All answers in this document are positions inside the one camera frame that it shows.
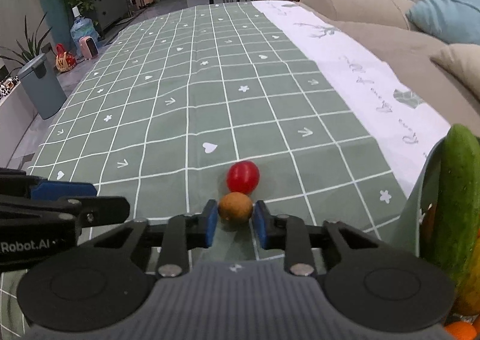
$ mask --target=wall outlet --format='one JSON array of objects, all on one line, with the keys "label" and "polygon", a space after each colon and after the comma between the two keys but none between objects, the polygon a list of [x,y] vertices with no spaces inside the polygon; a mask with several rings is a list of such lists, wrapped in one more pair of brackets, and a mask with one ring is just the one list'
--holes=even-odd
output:
[{"label": "wall outlet", "polygon": [[47,54],[49,51],[53,51],[52,44],[50,42],[42,46],[42,53]]}]

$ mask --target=trash can lid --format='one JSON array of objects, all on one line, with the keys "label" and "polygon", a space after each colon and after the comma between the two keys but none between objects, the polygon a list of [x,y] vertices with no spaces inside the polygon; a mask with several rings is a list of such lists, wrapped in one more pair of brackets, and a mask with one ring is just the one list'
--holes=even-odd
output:
[{"label": "trash can lid", "polygon": [[37,57],[34,57],[30,60],[27,64],[23,66],[23,68],[18,71],[18,78],[21,80],[25,76],[29,75],[36,69],[39,65],[42,65],[45,61],[47,61],[47,55],[45,53],[39,54]]}]

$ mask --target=gray trash can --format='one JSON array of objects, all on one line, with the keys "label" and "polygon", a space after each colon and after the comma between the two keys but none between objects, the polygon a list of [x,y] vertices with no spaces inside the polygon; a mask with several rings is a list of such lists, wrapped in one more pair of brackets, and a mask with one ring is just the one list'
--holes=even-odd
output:
[{"label": "gray trash can", "polygon": [[46,61],[47,56],[42,53],[18,72],[25,92],[43,119],[56,114],[67,100],[57,76]]}]

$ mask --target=beige sofa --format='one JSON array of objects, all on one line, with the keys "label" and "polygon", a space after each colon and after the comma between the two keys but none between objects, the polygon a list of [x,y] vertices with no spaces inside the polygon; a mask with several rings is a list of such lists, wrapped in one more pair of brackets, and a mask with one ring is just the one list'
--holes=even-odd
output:
[{"label": "beige sofa", "polygon": [[323,21],[336,26],[382,61],[448,122],[480,136],[480,103],[455,77],[430,60],[446,47],[421,33],[405,13],[411,0],[300,0]]}]

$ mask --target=red bag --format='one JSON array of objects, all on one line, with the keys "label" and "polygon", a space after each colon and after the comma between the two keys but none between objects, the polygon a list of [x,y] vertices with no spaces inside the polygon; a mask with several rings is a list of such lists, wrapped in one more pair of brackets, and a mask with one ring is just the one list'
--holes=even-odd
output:
[{"label": "red bag", "polygon": [[55,65],[60,72],[68,72],[75,68],[77,61],[73,54],[68,53],[62,44],[57,45],[57,59]]}]

